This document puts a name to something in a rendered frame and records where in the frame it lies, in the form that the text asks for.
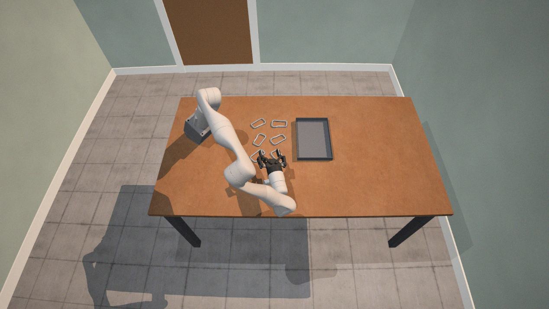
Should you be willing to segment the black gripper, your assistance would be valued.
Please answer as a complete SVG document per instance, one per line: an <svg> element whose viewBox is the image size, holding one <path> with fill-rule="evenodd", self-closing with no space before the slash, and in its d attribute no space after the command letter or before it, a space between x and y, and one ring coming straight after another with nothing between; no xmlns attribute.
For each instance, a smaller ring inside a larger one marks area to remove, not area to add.
<svg viewBox="0 0 549 309"><path fill-rule="evenodd" d="M259 168L262 169L263 167L265 167L267 169L268 175L274 171L283 172L281 167L285 168L287 165L286 157L281 155L281 152L279 149L276 150L276 153L277 153L278 159L268 159L268 158L265 158L265 156L263 156L262 149L259 150L259 156L257 157ZM279 159L281 159L282 164L279 162Z"/></svg>

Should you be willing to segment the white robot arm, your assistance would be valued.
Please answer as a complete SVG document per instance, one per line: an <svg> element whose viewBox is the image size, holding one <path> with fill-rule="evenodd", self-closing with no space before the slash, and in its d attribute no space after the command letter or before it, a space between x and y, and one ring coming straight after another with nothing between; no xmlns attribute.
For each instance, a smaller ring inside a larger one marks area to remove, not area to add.
<svg viewBox="0 0 549 309"><path fill-rule="evenodd" d="M278 217L294 212L296 203L286 195L287 186L282 171L270 173L269 179L264 180L263 184L248 182L256 175L256 170L229 119L217 112L222 101L220 90L217 87L197 90L196 99L194 126L200 129L209 126L217 144L232 150L237 156L237 160L224 170L226 181L238 190L253 195L273 207L273 212Z"/></svg>

